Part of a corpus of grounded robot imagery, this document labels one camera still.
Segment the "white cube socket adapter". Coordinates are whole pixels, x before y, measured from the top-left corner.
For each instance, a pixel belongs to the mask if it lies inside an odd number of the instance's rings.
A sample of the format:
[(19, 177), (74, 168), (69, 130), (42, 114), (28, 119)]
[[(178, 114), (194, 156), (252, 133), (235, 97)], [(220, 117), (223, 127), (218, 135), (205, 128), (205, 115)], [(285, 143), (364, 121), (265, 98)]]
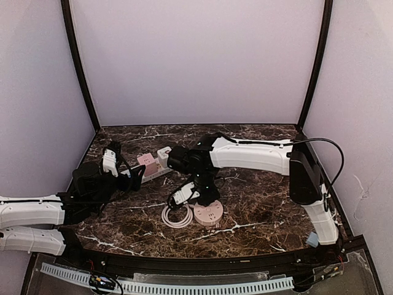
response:
[(168, 159), (169, 159), (170, 152), (171, 152), (171, 148), (169, 146), (159, 149), (157, 151), (158, 162), (163, 168), (168, 167)]

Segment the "white multicolour power strip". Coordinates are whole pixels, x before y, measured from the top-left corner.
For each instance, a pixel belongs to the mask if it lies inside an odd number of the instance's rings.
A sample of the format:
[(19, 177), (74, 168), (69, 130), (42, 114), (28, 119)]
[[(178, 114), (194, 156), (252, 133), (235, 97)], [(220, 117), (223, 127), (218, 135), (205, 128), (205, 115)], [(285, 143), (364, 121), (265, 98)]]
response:
[(151, 153), (137, 157), (138, 164), (146, 166), (142, 184), (172, 172), (172, 169), (168, 166), (170, 152), (171, 148), (167, 146), (159, 149), (155, 157)]

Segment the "pink cube socket adapter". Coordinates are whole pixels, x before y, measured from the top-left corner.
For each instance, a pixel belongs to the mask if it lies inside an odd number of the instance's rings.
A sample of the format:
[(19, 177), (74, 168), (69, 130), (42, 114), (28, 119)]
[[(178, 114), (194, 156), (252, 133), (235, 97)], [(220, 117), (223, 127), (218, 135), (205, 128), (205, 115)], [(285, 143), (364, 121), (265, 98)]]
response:
[(144, 176), (148, 177), (158, 171), (157, 163), (151, 153), (143, 154), (137, 158), (138, 164), (146, 167)]

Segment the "pink round power socket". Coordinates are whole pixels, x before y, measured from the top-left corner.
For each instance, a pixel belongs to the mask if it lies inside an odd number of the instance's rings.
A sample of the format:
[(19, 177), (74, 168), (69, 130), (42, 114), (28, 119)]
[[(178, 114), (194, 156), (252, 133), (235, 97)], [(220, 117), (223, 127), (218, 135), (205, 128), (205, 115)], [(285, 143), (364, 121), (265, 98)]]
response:
[(205, 227), (212, 227), (218, 224), (224, 215), (224, 207), (218, 200), (208, 206), (202, 206), (197, 203), (194, 205), (186, 204), (185, 208), (187, 210), (186, 216), (181, 221), (172, 222), (169, 220), (171, 209), (166, 206), (161, 213), (161, 220), (166, 226), (173, 229), (185, 228), (193, 221)]

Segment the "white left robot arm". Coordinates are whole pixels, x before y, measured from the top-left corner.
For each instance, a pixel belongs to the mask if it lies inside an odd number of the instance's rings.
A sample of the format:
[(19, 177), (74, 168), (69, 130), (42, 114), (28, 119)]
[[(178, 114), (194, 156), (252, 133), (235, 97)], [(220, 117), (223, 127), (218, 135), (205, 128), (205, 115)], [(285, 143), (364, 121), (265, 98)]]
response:
[(88, 162), (72, 173), (71, 189), (46, 197), (1, 197), (1, 251), (61, 256), (68, 242), (56, 226), (79, 224), (103, 208), (138, 191), (145, 165), (120, 173)]

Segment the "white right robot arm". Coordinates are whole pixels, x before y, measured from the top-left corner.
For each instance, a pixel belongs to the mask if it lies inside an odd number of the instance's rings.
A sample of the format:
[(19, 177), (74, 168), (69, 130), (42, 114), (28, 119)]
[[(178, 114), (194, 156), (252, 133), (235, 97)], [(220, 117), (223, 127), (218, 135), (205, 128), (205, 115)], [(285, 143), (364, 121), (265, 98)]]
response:
[(191, 199), (203, 206), (218, 200), (215, 181), (222, 168), (270, 171), (289, 177), (289, 197), (307, 212), (319, 244), (333, 245), (339, 239), (328, 201), (333, 184), (323, 178), (311, 142), (235, 139), (217, 132), (202, 136), (191, 148), (175, 146), (169, 151), (167, 166), (188, 179), (168, 196), (167, 206), (176, 210)]

